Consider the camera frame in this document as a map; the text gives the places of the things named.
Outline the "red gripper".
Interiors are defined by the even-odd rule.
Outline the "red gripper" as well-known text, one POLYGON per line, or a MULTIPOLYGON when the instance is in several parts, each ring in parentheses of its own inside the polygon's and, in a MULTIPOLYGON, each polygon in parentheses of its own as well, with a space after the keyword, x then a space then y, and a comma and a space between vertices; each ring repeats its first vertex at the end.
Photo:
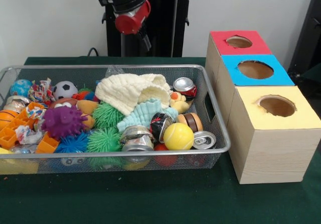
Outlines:
POLYGON ((144 52, 148 52, 151 49, 146 26, 142 26, 144 21, 148 18, 150 11, 150 3, 146 0, 141 6, 133 11, 115 14, 116 29, 125 35, 137 34, 141 48, 144 52))

